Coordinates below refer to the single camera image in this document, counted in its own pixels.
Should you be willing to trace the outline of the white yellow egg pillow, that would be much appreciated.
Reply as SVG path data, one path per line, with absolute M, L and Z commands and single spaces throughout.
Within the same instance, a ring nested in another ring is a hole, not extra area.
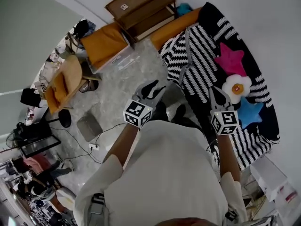
M 68 210 L 73 211 L 75 205 L 76 195 L 68 188 L 60 188 L 56 190 L 58 201 Z

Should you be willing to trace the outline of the blue star pillow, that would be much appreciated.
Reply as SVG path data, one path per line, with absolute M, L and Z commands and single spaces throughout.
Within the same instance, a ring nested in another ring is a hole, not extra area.
M 241 121 L 242 129 L 245 129 L 252 123 L 262 122 L 259 112 L 264 107 L 264 103 L 249 103 L 245 97 L 241 98 L 240 107 L 238 109 L 238 118 Z

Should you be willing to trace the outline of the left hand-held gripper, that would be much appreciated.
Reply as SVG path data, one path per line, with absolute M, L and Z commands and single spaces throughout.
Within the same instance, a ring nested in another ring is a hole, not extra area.
M 123 118 L 126 123 L 141 128 L 151 119 L 156 105 L 160 102 L 166 90 L 166 86 L 157 88 L 153 92 L 152 99 L 146 99 L 157 83 L 158 80 L 150 80 L 138 86 L 135 91 L 135 98 L 145 100 L 142 101 L 143 103 L 133 99 L 127 101 L 123 110 Z

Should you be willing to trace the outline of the person's left black shoe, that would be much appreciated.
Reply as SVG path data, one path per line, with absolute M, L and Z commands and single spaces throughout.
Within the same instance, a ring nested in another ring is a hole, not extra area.
M 166 112 L 166 105 L 162 101 L 160 101 L 156 105 L 156 109 L 153 112 L 153 116 L 152 116 L 151 120 L 152 121 L 155 121 L 155 120 L 169 121 L 168 115 Z

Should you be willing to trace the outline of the person's white shirt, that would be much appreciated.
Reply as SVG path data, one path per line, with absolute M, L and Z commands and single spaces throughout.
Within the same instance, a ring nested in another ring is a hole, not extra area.
M 247 221 L 240 182 L 217 177 L 200 130 L 149 121 L 121 166 L 111 155 L 83 185 L 74 206 L 78 226 L 155 226 Z

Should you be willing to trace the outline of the black white striped blanket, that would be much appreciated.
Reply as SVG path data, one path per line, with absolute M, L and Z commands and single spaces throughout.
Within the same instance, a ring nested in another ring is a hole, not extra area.
M 162 28 L 160 28 L 158 31 L 156 31 L 151 36 L 151 41 L 152 41 L 153 45 L 155 46 L 155 48 L 159 52 L 159 50 L 162 48 L 162 46 L 170 38 L 187 30 L 189 27 L 191 27 L 194 24 L 199 24 L 204 29 L 206 29 L 206 30 L 212 29 L 213 31 L 217 31 L 217 29 L 219 27 L 222 27 L 226 24 L 230 24 L 232 26 L 230 21 L 218 10 L 217 7 L 215 7 L 211 3 L 206 3 L 203 7 L 193 10 L 193 11 L 183 15 L 182 17 L 164 25 Z M 234 105 L 234 108 L 236 110 L 238 110 L 240 107 L 240 102 L 238 104 L 233 104 L 233 105 Z

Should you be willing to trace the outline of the pink star pillow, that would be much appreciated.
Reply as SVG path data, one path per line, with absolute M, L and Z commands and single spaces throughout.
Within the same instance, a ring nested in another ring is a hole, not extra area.
M 238 74 L 246 77 L 247 74 L 243 68 L 242 59 L 244 51 L 232 50 L 224 43 L 220 43 L 221 55 L 216 57 L 214 61 L 226 72 L 228 76 Z

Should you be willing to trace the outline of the fried egg plush pillow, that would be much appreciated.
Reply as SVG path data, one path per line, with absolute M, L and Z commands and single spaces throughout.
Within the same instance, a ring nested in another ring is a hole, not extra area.
M 229 76 L 222 86 L 222 90 L 229 96 L 232 104 L 238 104 L 241 97 L 250 93 L 252 81 L 248 76 L 234 74 Z

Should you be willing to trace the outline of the black round base stand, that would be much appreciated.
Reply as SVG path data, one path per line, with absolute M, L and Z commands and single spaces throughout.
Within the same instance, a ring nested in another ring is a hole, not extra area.
M 71 114 L 69 112 L 69 110 L 67 109 L 63 109 L 58 113 L 58 118 L 53 119 L 53 120 L 49 120 L 46 121 L 46 123 L 53 123 L 55 121 L 59 121 L 60 124 L 64 127 L 64 128 L 68 128 L 71 126 Z

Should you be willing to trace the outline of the white cardboard box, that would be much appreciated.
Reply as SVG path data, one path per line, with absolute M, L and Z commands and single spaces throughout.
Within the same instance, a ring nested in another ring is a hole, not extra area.
M 286 175 L 266 156 L 253 162 L 250 172 L 269 202 L 276 199 L 278 191 L 287 182 Z

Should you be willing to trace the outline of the wooden lounge chair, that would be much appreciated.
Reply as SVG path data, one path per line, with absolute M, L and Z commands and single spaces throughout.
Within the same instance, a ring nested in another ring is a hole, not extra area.
M 80 62 L 75 55 L 68 56 L 44 93 L 50 113 L 69 109 L 69 101 L 88 80 L 100 81 L 101 77 L 92 73 L 87 61 Z

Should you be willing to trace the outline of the brown wooden shelf rack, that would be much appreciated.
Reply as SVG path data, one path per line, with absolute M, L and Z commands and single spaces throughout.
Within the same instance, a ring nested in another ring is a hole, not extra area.
M 123 11 L 120 6 L 128 5 Z M 176 0 L 113 0 L 105 6 L 130 44 L 148 37 L 176 15 Z

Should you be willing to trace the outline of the black framed monitor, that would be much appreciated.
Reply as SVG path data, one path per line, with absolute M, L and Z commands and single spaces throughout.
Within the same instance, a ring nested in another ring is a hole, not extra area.
M 61 141 L 54 135 L 51 135 L 47 138 L 21 146 L 20 150 L 25 158 L 29 158 L 39 153 L 42 153 L 50 148 L 53 148 L 59 144 L 61 144 Z

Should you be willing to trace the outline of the person's black shoe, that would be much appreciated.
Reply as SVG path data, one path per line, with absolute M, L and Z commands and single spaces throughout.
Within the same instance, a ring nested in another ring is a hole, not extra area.
M 186 113 L 186 106 L 184 104 L 181 104 L 177 110 L 175 116 L 172 118 L 171 122 L 175 124 L 182 124 L 183 119 Z
M 166 112 L 166 105 L 162 101 L 160 101 L 156 105 L 156 109 L 153 112 L 153 116 L 152 116 L 151 120 L 152 121 L 155 121 L 155 120 L 169 121 L 168 115 Z

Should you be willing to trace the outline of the person's left forearm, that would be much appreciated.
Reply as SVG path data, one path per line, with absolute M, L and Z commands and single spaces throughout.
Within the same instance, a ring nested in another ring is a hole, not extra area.
M 103 163 L 111 156 L 115 155 L 121 166 L 124 166 L 139 128 L 131 124 L 126 125 L 111 149 L 106 154 Z

